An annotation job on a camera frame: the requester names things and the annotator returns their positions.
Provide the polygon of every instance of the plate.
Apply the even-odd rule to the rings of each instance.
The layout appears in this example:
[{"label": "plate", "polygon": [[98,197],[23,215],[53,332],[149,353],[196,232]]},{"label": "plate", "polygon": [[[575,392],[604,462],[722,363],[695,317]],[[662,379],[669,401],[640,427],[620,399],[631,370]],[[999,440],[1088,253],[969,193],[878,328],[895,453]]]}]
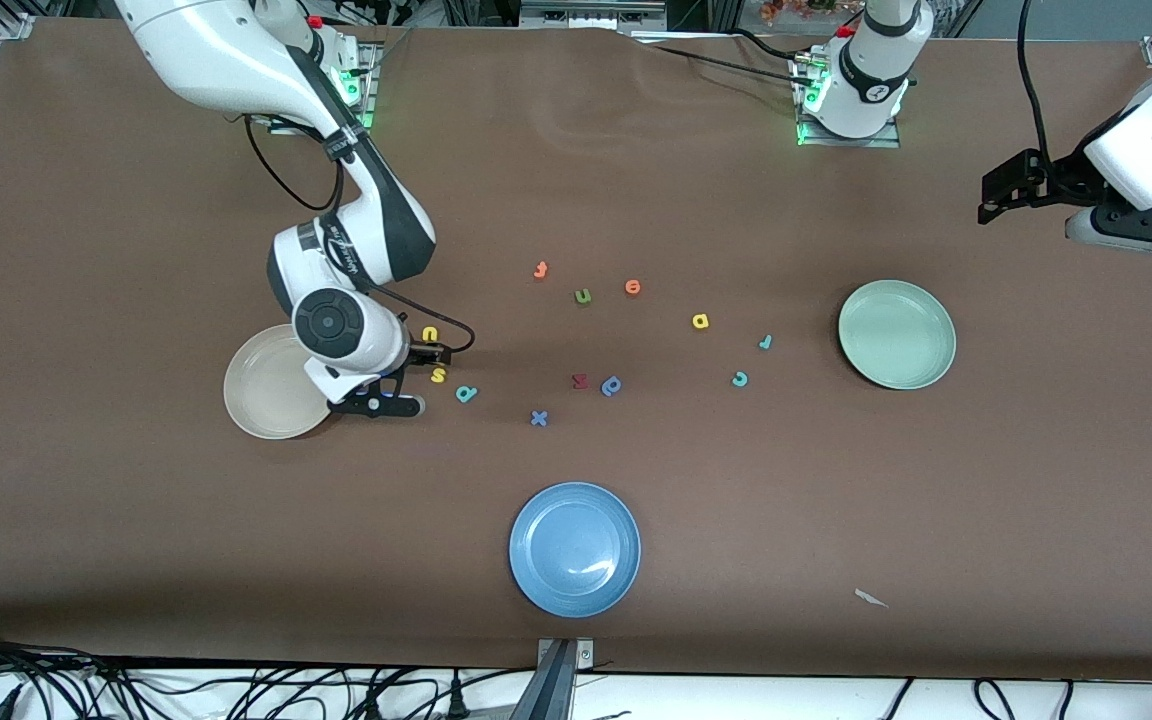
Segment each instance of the plate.
[{"label": "plate", "polygon": [[509,568],[526,599],[559,617],[620,602],[639,574],[639,525],[620,498],[590,483],[544,488],[518,511]]},{"label": "plate", "polygon": [[305,434],[328,416],[328,401],[305,374],[310,351],[291,325],[256,333],[225,370],[225,410],[262,439]]},{"label": "plate", "polygon": [[838,316],[838,341],[862,376],[893,389],[938,381],[957,350],[941,302],[904,281],[876,281],[852,291]]}]

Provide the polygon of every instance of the light green plate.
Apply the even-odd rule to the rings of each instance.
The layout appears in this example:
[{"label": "light green plate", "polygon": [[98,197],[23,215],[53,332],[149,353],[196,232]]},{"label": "light green plate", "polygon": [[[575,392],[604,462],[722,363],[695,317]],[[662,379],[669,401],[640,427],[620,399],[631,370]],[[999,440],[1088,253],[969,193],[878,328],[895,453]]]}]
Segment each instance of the light green plate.
[{"label": "light green plate", "polygon": [[919,389],[954,364],[954,323],[932,293],[902,281],[876,281],[851,293],[838,317],[847,359],[870,381]]}]

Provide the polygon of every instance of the beige plate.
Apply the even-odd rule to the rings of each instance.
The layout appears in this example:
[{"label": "beige plate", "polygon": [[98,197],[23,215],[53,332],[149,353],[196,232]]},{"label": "beige plate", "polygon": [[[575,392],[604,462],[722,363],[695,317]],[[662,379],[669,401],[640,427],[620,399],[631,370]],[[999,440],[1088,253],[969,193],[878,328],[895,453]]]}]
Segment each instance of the beige plate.
[{"label": "beige plate", "polygon": [[240,429],[264,439],[305,434],[328,416],[328,401],[305,374],[310,351],[291,325],[256,333],[225,370],[225,410]]}]

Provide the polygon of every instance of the cable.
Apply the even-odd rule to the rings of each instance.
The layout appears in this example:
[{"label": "cable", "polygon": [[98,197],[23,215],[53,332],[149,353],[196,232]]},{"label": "cable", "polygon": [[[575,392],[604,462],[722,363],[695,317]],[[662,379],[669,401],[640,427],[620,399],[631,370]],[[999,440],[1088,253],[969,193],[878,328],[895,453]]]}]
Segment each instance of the cable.
[{"label": "cable", "polygon": [[1069,711],[1070,700],[1074,700],[1074,680],[1066,680],[1064,699],[1060,702],[1060,711],[1056,712],[1056,720],[1064,720],[1064,713]]},{"label": "cable", "polygon": [[470,325],[461,323],[456,318],[450,318],[450,316],[448,314],[439,313],[438,310],[430,310],[429,306],[424,306],[419,302],[408,300],[402,295],[397,295],[396,291],[389,290],[388,287],[380,287],[379,285],[372,285],[371,290],[379,291],[381,295],[391,297],[391,300],[396,300],[397,302],[402,302],[403,305],[410,306],[411,310],[419,311],[419,313],[429,314],[430,318],[434,318],[435,320],[444,320],[444,323],[453,325],[453,327],[461,328],[461,331],[465,332],[465,334],[470,336],[465,341],[465,344],[461,347],[447,348],[447,351],[450,353],[452,355],[456,355],[457,353],[464,353],[465,350],[468,350],[468,348],[473,347],[473,341],[477,339],[477,336],[473,333],[473,328],[471,328]]},{"label": "cable", "polygon": [[810,83],[812,83],[812,81],[809,81],[809,78],[786,76],[786,74],[781,73],[773,73],[770,70],[751,68],[749,67],[749,65],[728,63],[727,60],[719,60],[717,58],[707,58],[705,55],[696,55],[695,53],[687,53],[685,50],[674,50],[673,47],[660,47],[659,45],[653,45],[653,47],[655,47],[655,50],[661,51],[662,53],[669,53],[672,55],[681,55],[682,58],[691,58],[692,60],[700,60],[703,61],[703,63],[721,65],[723,68],[732,68],[733,70],[741,70],[742,73],[751,73],[755,74],[755,76],[783,79],[785,82],[794,83],[794,85],[810,85]]},{"label": "cable", "polygon": [[750,31],[748,31],[748,29],[744,29],[742,26],[734,26],[734,28],[732,28],[730,31],[727,31],[727,35],[738,35],[741,37],[744,37],[744,38],[746,38],[746,40],[750,40],[750,41],[753,43],[753,45],[758,46],[758,50],[761,50],[763,53],[767,53],[768,55],[772,55],[773,58],[780,58],[782,60],[793,60],[794,59],[795,53],[786,53],[785,50],[776,50],[776,47],[772,47],[771,45],[765,44],[765,41],[763,41],[763,38],[760,38],[759,36],[756,36],[753,32],[750,32]]},{"label": "cable", "polygon": [[[293,123],[291,120],[287,120],[287,123],[291,124],[293,127],[300,126],[300,123]],[[274,168],[270,167],[270,160],[265,159],[265,154],[264,152],[260,151],[260,146],[256,145],[256,136],[252,135],[251,115],[243,115],[243,129],[247,129],[247,142],[251,143],[252,152],[256,153],[256,159],[260,160],[262,167],[264,167],[265,172],[270,174],[270,177],[274,179],[274,182],[278,183],[278,187],[282,187],[283,191],[288,192],[288,195],[290,195],[294,200],[300,202],[300,204],[302,206],[305,206],[306,210],[316,211],[316,213],[317,211],[324,211],[326,209],[329,209],[329,206],[332,206],[333,202],[338,198],[338,187],[341,187],[344,183],[344,179],[342,176],[343,170],[342,168],[340,168],[340,164],[338,164],[338,181],[335,181],[335,185],[333,185],[332,197],[329,197],[328,200],[326,200],[323,205],[311,205],[310,202],[303,199],[303,197],[297,195],[296,191],[294,191],[290,187],[288,187],[288,184],[283,182],[283,179],[278,176],[278,173],[275,173]]]},{"label": "cable", "polygon": [[[291,697],[287,698],[287,700],[285,700],[282,703],[282,705],[279,705],[278,707],[274,707],[274,710],[271,710],[270,713],[267,715],[265,715],[266,720],[273,720],[274,717],[279,717],[280,712],[283,712],[288,707],[291,707],[293,705],[296,705],[296,703],[301,700],[301,696],[303,696],[303,694],[310,692],[310,688],[314,688],[317,683],[323,682],[326,679],[329,679],[329,676],[340,675],[340,674],[344,674],[343,667],[338,667],[338,669],[331,670],[329,673],[326,673],[325,675],[320,675],[314,681],[314,684],[308,684],[308,685],[298,689],[298,691],[291,694]],[[326,711],[326,706],[324,705],[324,707],[323,707],[323,715],[324,717],[326,717],[326,712],[328,712],[328,711]]]},{"label": "cable", "polygon": [[33,689],[36,689],[36,691],[38,692],[38,700],[41,700],[41,711],[44,711],[44,715],[47,718],[47,720],[54,720],[54,715],[52,715],[51,712],[51,703],[47,702],[47,695],[41,691],[41,684],[38,683],[38,676],[41,675],[41,669],[38,669],[37,665],[31,665],[20,659],[15,659],[15,657],[7,655],[5,652],[1,651],[0,651],[0,659],[3,659],[6,662],[8,662],[8,665],[14,667],[15,670],[17,670],[18,673],[23,673],[24,676],[26,676],[26,679],[29,680],[29,684],[32,684]]},{"label": "cable", "polygon": [[396,684],[397,681],[402,679],[403,675],[410,675],[415,672],[416,672],[415,667],[403,667],[403,669],[394,670],[394,673],[391,673],[389,675],[385,676],[384,680],[380,680],[380,684],[378,685],[376,683],[376,679],[379,679],[380,669],[378,667],[378,669],[372,670],[371,682],[367,683],[366,696],[362,698],[362,702],[358,703],[358,705],[356,705],[355,707],[349,710],[349,712],[347,712],[346,719],[361,720],[361,719],[367,719],[367,717],[378,717],[379,719],[380,694],[384,694],[385,691],[388,691],[389,688],[393,688],[393,685]]},{"label": "cable", "polygon": [[1007,712],[1007,720],[1016,720],[1016,715],[1011,712],[1011,704],[1007,702],[1007,696],[1002,694],[1002,689],[998,688],[998,683],[993,682],[993,680],[978,679],[972,683],[972,695],[977,702],[977,706],[980,707],[980,711],[984,712],[984,714],[992,717],[993,720],[1002,720],[1001,717],[993,714],[990,706],[984,703],[984,698],[980,697],[982,685],[987,685],[988,689],[992,689],[992,691],[996,694],[998,699],[1002,702],[1002,708]]},{"label": "cable", "polygon": [[1029,6],[1033,0],[1024,0],[1020,6],[1020,25],[1016,29],[1016,65],[1020,66],[1020,82],[1025,86],[1025,96],[1029,97],[1029,108],[1034,114],[1034,132],[1038,135],[1038,158],[1043,164],[1044,172],[1047,173],[1047,182],[1059,188],[1066,195],[1079,200],[1091,199],[1089,192],[1075,192],[1064,187],[1060,177],[1056,177],[1056,167],[1052,164],[1052,156],[1047,146],[1047,126],[1043,122],[1043,105],[1038,101],[1038,91],[1034,90],[1034,78],[1029,74],[1029,60],[1025,58],[1025,32],[1029,28]]},{"label": "cable", "polygon": [[[447,720],[465,720],[467,717],[470,717],[470,708],[465,706],[465,694],[461,692],[460,667],[452,669],[450,696],[452,698],[447,703]],[[429,706],[429,711],[433,712],[434,706]]]},{"label": "cable", "polygon": [[896,717],[896,711],[900,710],[900,703],[904,702],[905,694],[909,692],[909,688],[912,684],[914,679],[905,679],[905,683],[901,685],[900,691],[896,691],[896,697],[893,698],[890,707],[887,708],[887,715],[882,715],[882,720],[892,720]]},{"label": "cable", "polygon": [[[233,707],[229,707],[229,714],[225,717],[225,720],[238,720],[242,717],[247,717],[247,712],[251,710],[253,705],[256,705],[257,700],[259,700],[262,697],[265,696],[265,694],[273,691],[273,689],[278,687],[276,683],[266,684],[259,692],[252,694],[252,691],[255,691],[256,689],[257,673],[252,673],[252,684],[247,689],[247,692],[243,692],[243,696],[238,698],[238,702],[234,703]],[[287,670],[273,670],[273,673],[266,675],[266,680],[273,679],[279,673],[285,673],[285,675],[280,680],[289,680],[293,679],[293,676],[296,676],[297,674],[301,674],[301,670],[294,669],[294,667]]]},{"label": "cable", "polygon": [[[535,670],[535,669],[532,669],[532,667],[520,667],[520,669],[515,669],[515,670],[494,670],[494,673],[488,673],[486,675],[479,675],[479,676],[477,676],[477,679],[463,680],[463,682],[461,682],[461,688],[468,688],[468,687],[470,687],[471,684],[475,684],[475,683],[483,683],[483,682],[485,682],[485,680],[499,679],[499,676],[502,676],[502,675],[511,675],[513,673],[531,673],[531,670]],[[412,710],[411,712],[408,712],[408,714],[406,717],[403,717],[403,720],[415,720],[416,717],[420,714],[422,710],[425,710],[426,706],[433,707],[433,706],[438,705],[438,702],[442,700],[444,697],[449,696],[449,694],[452,694],[452,691],[449,691],[449,689],[447,689],[447,691],[442,691],[440,694],[437,694],[434,697],[429,698],[427,702],[422,703],[422,705],[417,705],[416,710]]]},{"label": "cable", "polygon": [[687,13],[684,13],[684,15],[682,15],[682,18],[679,18],[679,22],[675,23],[675,26],[673,26],[672,29],[669,29],[669,32],[676,31],[676,29],[683,26],[687,23],[687,18],[690,18],[691,14],[696,13],[696,8],[699,8],[700,2],[702,2],[702,0],[696,0],[695,3],[691,3],[691,8],[687,8]]},{"label": "cable", "polygon": [[[344,0],[335,0],[335,6],[338,7],[338,13],[343,17],[344,14],[342,13],[342,10],[343,8],[346,8]],[[371,26],[376,24],[376,20],[367,17],[367,15],[362,14],[362,12],[358,10],[358,8],[349,8],[349,13],[353,15],[353,17],[359,18],[362,20],[362,22],[365,22]]]},{"label": "cable", "polygon": [[300,698],[300,700],[296,700],[296,702],[283,703],[283,705],[280,705],[276,711],[270,712],[268,715],[265,715],[265,720],[275,720],[276,717],[278,717],[278,712],[282,712],[283,710],[287,710],[288,707],[291,707],[293,705],[301,705],[302,702],[316,702],[316,703],[319,703],[319,708],[323,710],[323,720],[328,720],[328,703],[325,703],[325,702],[323,702],[323,698],[314,697],[314,696],[302,697],[302,698]]}]

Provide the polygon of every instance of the blue plate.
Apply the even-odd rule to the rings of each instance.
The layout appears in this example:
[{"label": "blue plate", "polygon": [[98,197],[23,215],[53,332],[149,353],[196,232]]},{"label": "blue plate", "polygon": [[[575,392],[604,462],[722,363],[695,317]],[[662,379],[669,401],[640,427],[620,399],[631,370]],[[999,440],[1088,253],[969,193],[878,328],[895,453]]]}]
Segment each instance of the blue plate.
[{"label": "blue plate", "polygon": [[559,617],[589,617],[620,602],[639,574],[639,525],[620,498],[590,483],[536,493],[509,535],[522,593]]}]

